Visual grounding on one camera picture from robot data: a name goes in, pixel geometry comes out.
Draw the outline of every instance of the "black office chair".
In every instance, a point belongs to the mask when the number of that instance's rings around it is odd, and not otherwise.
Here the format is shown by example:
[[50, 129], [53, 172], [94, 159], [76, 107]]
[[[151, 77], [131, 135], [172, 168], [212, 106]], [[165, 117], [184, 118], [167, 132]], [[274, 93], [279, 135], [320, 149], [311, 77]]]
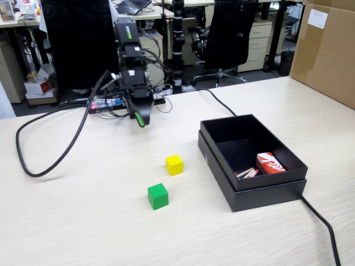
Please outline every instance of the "black office chair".
[[[192, 51], [205, 61], [205, 73], [218, 69], [214, 74], [195, 76], [191, 85], [198, 81], [216, 79], [216, 88], [221, 78], [228, 76], [247, 82], [230, 69], [245, 64], [249, 52], [249, 34], [258, 6], [258, 0], [215, 0], [215, 13], [210, 27], [188, 28], [192, 37]], [[194, 41], [193, 33], [198, 34]]]
[[108, 0], [42, 0], [59, 90], [90, 89], [119, 62]]

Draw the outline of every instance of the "office desk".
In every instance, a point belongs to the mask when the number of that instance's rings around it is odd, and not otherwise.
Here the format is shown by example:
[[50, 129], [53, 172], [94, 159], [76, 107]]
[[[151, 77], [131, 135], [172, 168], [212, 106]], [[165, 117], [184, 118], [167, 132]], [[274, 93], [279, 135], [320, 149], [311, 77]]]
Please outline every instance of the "office desk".
[[0, 28], [24, 27], [25, 24], [26, 24], [26, 26], [38, 26], [39, 25], [39, 16], [36, 17], [36, 21], [25, 21], [25, 23], [23, 23], [22, 21], [17, 22], [17, 20], [20, 16], [21, 16], [20, 12], [16, 12], [15, 13], [16, 20], [9, 21], [9, 22], [0, 21]]
[[[161, 14], [163, 12], [163, 9], [160, 6], [150, 6], [149, 8], [154, 9], [153, 12], [149, 12], [149, 10], [147, 10], [146, 12], [141, 12], [138, 13], [136, 15], [124, 15], [124, 14], [120, 14], [120, 17], [130, 17], [132, 19], [134, 19], [135, 21], [142, 21], [145, 19], [159, 19], [161, 18]], [[166, 14], [166, 18], [173, 18], [174, 17], [174, 13], [165, 9], [164, 10], [165, 14]]]
[[[352, 265], [355, 111], [288, 77], [213, 92], [235, 113], [254, 114], [309, 167], [304, 196]], [[230, 113], [206, 91], [168, 97], [172, 111], [153, 108], [143, 129], [90, 115], [68, 156], [37, 179], [21, 169], [14, 141], [34, 116], [0, 120], [0, 264], [334, 265], [327, 228], [301, 201], [231, 212], [197, 146], [200, 121]], [[30, 170], [62, 154], [83, 113], [23, 130]], [[171, 177], [165, 158], [175, 154], [184, 172]], [[169, 205], [153, 211], [147, 188], [158, 183]]]
[[[270, 3], [270, 2], [280, 2], [281, 0], [259, 0], [259, 3]], [[166, 4], [173, 4], [173, 0], [165, 0]], [[302, 3], [303, 0], [291, 0], [289, 2]], [[184, 7], [206, 7], [213, 6], [215, 4], [214, 0], [184, 0]]]

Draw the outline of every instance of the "yellow cube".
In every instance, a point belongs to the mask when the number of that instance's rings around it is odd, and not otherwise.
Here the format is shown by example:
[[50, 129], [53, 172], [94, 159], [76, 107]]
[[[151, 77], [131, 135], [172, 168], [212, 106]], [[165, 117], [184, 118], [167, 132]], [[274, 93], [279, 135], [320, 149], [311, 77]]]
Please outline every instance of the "yellow cube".
[[184, 163], [178, 155], [167, 157], [165, 159], [165, 168], [171, 176], [182, 173]]

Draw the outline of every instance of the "white label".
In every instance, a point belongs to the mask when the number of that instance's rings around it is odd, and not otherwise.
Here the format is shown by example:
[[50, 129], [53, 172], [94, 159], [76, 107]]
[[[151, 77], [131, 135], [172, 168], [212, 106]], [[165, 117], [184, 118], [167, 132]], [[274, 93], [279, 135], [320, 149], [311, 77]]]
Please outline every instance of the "white label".
[[324, 29], [326, 25], [327, 17], [328, 17], [327, 13], [312, 9], [310, 18], [308, 19], [308, 23], [317, 28]]

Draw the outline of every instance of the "green cube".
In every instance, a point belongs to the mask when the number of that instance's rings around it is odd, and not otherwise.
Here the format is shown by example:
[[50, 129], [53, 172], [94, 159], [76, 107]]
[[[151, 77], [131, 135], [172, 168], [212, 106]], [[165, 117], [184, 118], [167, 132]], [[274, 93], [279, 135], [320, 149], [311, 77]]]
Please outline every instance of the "green cube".
[[168, 192], [162, 183], [148, 187], [148, 199], [154, 210], [169, 204]]

